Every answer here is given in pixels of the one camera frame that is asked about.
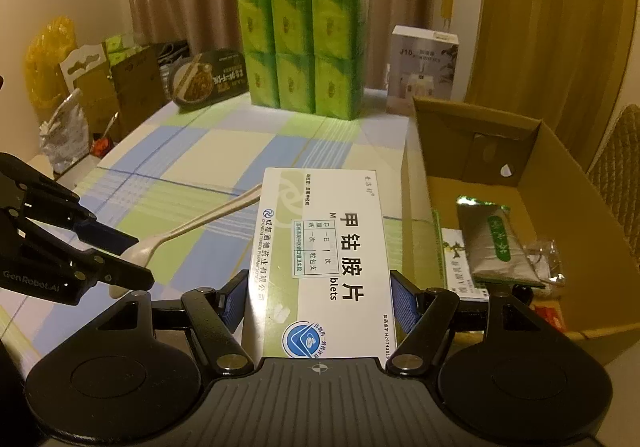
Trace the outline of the white item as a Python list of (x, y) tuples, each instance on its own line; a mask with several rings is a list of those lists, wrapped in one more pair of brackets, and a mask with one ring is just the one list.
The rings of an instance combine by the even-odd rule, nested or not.
[(558, 247), (554, 240), (529, 243), (524, 252), (532, 264), (535, 274), (544, 285), (564, 287), (566, 278)]

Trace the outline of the white humidifier box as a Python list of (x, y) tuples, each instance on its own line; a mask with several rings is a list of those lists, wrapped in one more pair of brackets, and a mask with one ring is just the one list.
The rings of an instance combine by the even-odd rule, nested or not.
[(450, 100), (458, 48), (455, 34), (397, 25), (390, 37), (387, 110), (408, 115), (414, 97)]

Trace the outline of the white blue ointment box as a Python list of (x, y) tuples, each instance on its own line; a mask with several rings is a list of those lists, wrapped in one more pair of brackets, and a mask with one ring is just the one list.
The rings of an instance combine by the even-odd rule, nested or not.
[(461, 230), (442, 229), (442, 253), (446, 269), (446, 288), (457, 293), (461, 301), (486, 302), (489, 293), (484, 285), (477, 285), (473, 280)]

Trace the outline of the white green tablets box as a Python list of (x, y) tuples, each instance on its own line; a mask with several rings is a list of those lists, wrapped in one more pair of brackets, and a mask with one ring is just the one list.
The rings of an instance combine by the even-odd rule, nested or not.
[(266, 170), (242, 344), (254, 360), (388, 360), (397, 340), (374, 172)]

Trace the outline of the yellow plastic bag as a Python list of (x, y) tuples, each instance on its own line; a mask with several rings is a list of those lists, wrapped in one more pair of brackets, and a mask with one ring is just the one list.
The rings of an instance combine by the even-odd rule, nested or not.
[(39, 124), (48, 121), (68, 95), (60, 63), (76, 48), (73, 21), (58, 16), (37, 34), (26, 51), (23, 67), (26, 90)]

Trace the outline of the red handled tool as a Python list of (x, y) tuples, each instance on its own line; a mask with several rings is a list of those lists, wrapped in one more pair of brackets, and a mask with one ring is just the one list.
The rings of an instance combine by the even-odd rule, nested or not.
[(93, 141), (90, 149), (90, 155), (92, 155), (93, 157), (102, 159), (113, 149), (114, 141), (110, 136), (110, 132), (115, 122), (118, 120), (118, 117), (119, 117), (119, 112), (116, 111), (113, 117), (111, 118), (110, 122), (108, 122), (105, 128), (105, 131), (102, 133), (102, 135)]

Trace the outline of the white cardboard hanger card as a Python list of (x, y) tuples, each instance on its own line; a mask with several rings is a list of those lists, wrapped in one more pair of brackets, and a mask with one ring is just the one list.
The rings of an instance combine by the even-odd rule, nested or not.
[(83, 74), (107, 62), (102, 44), (83, 45), (76, 48), (60, 63), (60, 70), (68, 92), (75, 89), (75, 81)]

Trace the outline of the white plastic spoon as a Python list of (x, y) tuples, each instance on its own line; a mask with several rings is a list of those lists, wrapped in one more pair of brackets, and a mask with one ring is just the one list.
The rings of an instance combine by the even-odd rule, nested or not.
[(243, 210), (251, 204), (256, 204), (261, 192), (262, 185), (258, 184), (248, 189), (247, 192), (229, 199), (223, 204), (219, 204), (219, 206), (198, 215), (188, 222), (182, 223), (171, 230), (166, 230), (163, 233), (157, 233), (156, 235), (144, 238), (122, 252), (120, 257), (134, 265), (147, 267), (151, 263), (154, 253), (163, 243), (179, 238), (185, 233), (190, 233), (190, 231), (203, 227), (226, 215)]

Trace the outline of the dark oval food tray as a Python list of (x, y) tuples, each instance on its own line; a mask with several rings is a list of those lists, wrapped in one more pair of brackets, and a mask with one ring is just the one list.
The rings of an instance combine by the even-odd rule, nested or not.
[(244, 56), (230, 48), (183, 58), (169, 69), (170, 99), (183, 109), (198, 109), (248, 91)]

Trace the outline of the red candy wrapper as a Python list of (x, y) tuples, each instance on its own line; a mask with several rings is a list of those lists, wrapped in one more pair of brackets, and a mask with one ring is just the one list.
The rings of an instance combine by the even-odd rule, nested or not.
[(556, 330), (566, 331), (561, 313), (555, 307), (534, 304), (532, 310)]

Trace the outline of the silver green foil pouch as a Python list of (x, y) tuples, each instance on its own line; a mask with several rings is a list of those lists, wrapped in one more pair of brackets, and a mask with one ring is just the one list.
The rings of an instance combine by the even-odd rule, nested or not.
[(470, 273), (475, 280), (544, 286), (514, 233), (507, 206), (460, 196), (457, 213)]

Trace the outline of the brown cardboard boxes stack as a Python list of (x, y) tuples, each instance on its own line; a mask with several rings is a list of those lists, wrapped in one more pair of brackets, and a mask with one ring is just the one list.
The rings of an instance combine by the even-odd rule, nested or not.
[(89, 133), (102, 135), (116, 111), (119, 117), (110, 132), (112, 140), (119, 142), (137, 129), (169, 102), (169, 67), (189, 56), (186, 40), (153, 43), (114, 67), (106, 62), (83, 74), (75, 81), (75, 89), (84, 95), (81, 106)]

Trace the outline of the green white medicine box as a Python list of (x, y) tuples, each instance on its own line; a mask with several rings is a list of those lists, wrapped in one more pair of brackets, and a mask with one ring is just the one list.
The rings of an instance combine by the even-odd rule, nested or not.
[(436, 240), (436, 252), (437, 262), (439, 268), (440, 277), (444, 277), (446, 274), (446, 268), (444, 264), (444, 248), (442, 248), (442, 224), (440, 224), (440, 216), (437, 209), (432, 209), (432, 219), (434, 227), (434, 235)]

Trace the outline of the small green boxes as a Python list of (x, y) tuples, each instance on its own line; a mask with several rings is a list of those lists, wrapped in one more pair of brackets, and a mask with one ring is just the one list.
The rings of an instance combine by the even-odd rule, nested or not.
[(106, 59), (111, 67), (122, 63), (124, 60), (143, 50), (141, 37), (134, 32), (127, 32), (106, 38), (103, 41), (103, 46)]

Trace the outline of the green tissue multipack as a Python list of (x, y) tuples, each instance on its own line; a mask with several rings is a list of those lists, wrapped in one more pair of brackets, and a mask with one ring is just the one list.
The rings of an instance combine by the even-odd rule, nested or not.
[(238, 0), (254, 105), (356, 119), (369, 0)]

